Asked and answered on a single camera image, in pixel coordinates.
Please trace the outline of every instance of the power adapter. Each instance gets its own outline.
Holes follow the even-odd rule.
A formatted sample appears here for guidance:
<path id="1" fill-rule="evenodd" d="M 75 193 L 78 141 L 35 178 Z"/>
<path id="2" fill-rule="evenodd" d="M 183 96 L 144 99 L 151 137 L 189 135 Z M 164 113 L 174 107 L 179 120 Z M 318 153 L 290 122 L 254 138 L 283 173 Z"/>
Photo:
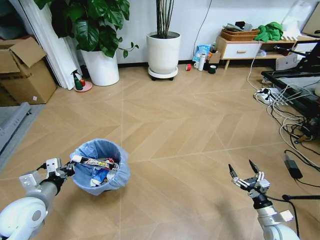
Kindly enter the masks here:
<path id="1" fill-rule="evenodd" d="M 284 164 L 286 166 L 286 168 L 288 169 L 291 177 L 293 179 L 302 179 L 303 175 L 300 171 L 300 169 L 298 168 L 296 162 L 292 159 L 290 159 L 290 157 L 284 153 Z"/>

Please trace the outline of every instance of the plant pot saucer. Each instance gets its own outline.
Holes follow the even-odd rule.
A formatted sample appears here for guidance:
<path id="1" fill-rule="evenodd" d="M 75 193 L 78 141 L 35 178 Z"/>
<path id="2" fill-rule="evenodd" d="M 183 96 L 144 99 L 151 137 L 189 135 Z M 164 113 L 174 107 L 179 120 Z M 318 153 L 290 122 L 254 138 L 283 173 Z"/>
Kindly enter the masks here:
<path id="1" fill-rule="evenodd" d="M 148 68 L 148 73 L 156 78 L 156 79 L 170 79 L 170 78 L 173 78 L 175 77 L 177 74 L 178 74 L 178 67 L 175 67 L 175 70 L 171 73 L 168 73 L 168 74 L 159 74 L 159 73 L 155 73 L 153 72 L 150 67 Z"/>
<path id="2" fill-rule="evenodd" d="M 92 82 L 85 81 L 85 85 L 83 86 L 82 90 L 77 90 L 75 86 L 73 87 L 73 89 L 78 93 L 84 93 L 84 92 L 89 91 L 90 89 L 92 89 L 92 85 L 93 85 Z"/>

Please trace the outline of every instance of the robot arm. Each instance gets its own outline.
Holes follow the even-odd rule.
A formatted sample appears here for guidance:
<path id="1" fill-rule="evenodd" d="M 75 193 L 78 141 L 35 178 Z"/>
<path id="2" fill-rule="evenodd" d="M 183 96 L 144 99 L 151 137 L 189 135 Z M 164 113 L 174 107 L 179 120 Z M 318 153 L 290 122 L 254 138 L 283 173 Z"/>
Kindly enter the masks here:
<path id="1" fill-rule="evenodd" d="M 41 166 L 47 170 L 41 180 L 37 170 L 19 177 L 26 197 L 18 199 L 0 213 L 0 236 L 7 240 L 28 240 L 43 225 L 50 212 L 51 203 L 67 177 L 75 174 L 74 164 L 61 165 L 59 158 L 52 158 Z"/>
<path id="2" fill-rule="evenodd" d="M 289 210 L 277 212 L 271 201 L 267 199 L 267 193 L 270 183 L 265 179 L 265 173 L 249 160 L 249 163 L 255 173 L 255 176 L 241 179 L 237 176 L 233 167 L 229 164 L 229 171 L 232 182 L 248 192 L 248 196 L 253 200 L 253 208 L 258 213 L 258 222 L 263 229 L 265 240 L 299 240 L 297 234 L 289 227 L 283 225 L 283 222 L 291 221 L 294 216 Z"/>

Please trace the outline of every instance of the wooden floor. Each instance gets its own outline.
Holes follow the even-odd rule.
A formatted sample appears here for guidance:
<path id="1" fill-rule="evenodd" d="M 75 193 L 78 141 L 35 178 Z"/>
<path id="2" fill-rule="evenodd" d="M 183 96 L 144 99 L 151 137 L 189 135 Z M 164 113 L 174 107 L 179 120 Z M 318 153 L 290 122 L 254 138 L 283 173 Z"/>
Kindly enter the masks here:
<path id="1" fill-rule="evenodd" d="M 94 138 L 129 153 L 128 185 L 96 197 L 69 179 L 36 240 L 262 240 L 252 200 L 229 175 L 230 163 L 241 178 L 253 176 L 248 159 L 271 182 L 270 196 L 319 194 L 289 176 L 282 160 L 288 146 L 253 99 L 248 67 L 215 75 L 184 67 L 174 81 L 151 81 L 146 68 L 134 67 L 121 68 L 112 86 L 86 93 L 57 89 L 0 173 L 0 209 L 24 196 L 19 175 L 53 157 L 67 162 Z M 264 70 L 252 71 L 259 88 Z M 320 164 L 319 156 L 302 151 Z M 320 184 L 318 172 L 296 162 L 303 181 Z M 295 203 L 301 239 L 317 239 L 319 202 Z M 295 230 L 294 221 L 289 225 Z"/>

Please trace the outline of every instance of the trash can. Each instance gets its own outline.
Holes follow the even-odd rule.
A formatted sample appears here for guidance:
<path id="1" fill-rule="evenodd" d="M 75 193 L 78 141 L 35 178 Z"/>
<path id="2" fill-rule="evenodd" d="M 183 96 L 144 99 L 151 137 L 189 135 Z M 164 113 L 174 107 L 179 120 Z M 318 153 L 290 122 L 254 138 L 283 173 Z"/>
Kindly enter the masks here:
<path id="1" fill-rule="evenodd" d="M 74 155 L 82 157 L 100 159 L 112 158 L 119 160 L 119 169 L 115 173 L 113 179 L 101 186 L 90 186 L 90 180 L 94 166 L 77 163 L 74 167 L 75 174 L 72 177 L 73 182 L 81 189 L 92 195 L 99 195 L 104 191 L 116 190 L 124 187 L 130 178 L 130 169 L 128 166 L 128 153 L 114 142 L 96 138 L 83 143 L 73 153 L 70 154 L 70 159 Z"/>

